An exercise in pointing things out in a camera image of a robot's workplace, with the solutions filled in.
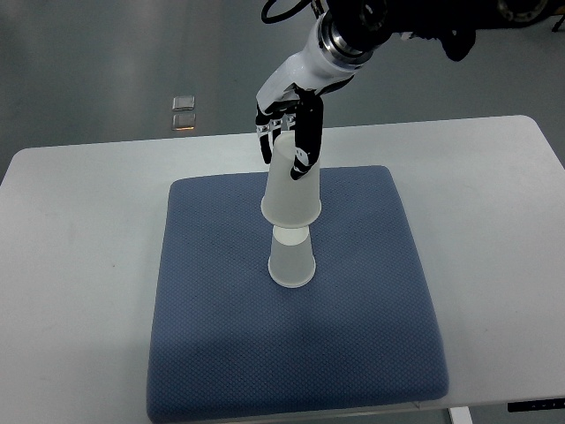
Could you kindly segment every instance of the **robotic arm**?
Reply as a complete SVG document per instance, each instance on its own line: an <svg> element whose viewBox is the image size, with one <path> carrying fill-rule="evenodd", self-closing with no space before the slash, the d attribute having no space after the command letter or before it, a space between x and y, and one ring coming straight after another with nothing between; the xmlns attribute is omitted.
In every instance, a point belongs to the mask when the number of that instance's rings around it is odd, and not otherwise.
<svg viewBox="0 0 565 424"><path fill-rule="evenodd" d="M475 43L475 30L527 27L552 15L563 0L300 0L290 11L268 17L285 20L312 4L317 20L304 49L289 57L257 93L257 134L265 163L270 140L281 133L283 117L295 130L296 154L290 171L304 176L318 161L323 123L321 95L345 86L392 33L438 39L447 56L462 60Z"/></svg>

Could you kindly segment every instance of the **white table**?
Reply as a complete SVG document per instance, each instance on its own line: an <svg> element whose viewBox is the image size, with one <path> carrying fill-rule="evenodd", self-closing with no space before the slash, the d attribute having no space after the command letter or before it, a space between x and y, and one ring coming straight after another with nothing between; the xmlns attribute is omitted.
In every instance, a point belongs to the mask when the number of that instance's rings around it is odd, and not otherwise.
<svg viewBox="0 0 565 424"><path fill-rule="evenodd" d="M565 397L565 170L536 124L325 130L323 167L368 164L402 197L450 375L443 399L374 410ZM19 152L0 186L0 420L148 422L169 186L261 170L255 134Z"/></svg>

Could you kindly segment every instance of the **blue cushion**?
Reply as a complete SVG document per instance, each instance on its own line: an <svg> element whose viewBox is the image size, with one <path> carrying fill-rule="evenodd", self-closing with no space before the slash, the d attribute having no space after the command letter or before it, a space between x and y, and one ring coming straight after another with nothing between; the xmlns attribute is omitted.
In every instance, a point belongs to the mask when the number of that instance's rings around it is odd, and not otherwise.
<svg viewBox="0 0 565 424"><path fill-rule="evenodd" d="M432 301L387 168L321 170L317 270L267 270L267 174L170 188L147 378L153 422L423 401L448 373Z"/></svg>

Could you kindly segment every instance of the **gray floor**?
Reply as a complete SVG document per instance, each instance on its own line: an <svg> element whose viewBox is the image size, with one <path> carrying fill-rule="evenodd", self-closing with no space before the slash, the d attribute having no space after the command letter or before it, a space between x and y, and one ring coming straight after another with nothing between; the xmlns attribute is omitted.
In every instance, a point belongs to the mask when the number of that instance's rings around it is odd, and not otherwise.
<svg viewBox="0 0 565 424"><path fill-rule="evenodd" d="M304 11L263 25L263 3L3 0L0 178L22 148L254 132L257 90L302 49L313 23ZM556 20L482 32L460 64L438 42L395 37L345 89L326 97L325 125L523 114L539 123L565 163L565 31L551 32ZM172 132L172 98L183 94L196 95L196 128ZM471 413L478 424L565 421L561 411L509 414L505 405ZM439 424L448 415L334 422Z"/></svg>

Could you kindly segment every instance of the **stacked cups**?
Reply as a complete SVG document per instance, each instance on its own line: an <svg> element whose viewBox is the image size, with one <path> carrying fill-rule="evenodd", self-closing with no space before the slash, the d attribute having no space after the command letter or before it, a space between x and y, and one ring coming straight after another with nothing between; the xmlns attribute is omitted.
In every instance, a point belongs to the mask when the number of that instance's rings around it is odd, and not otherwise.
<svg viewBox="0 0 565 424"><path fill-rule="evenodd" d="M321 212L320 161L301 179L290 177L295 155L294 132L275 140L261 212L272 224L268 271L284 287L308 283L316 270L308 225Z"/></svg>

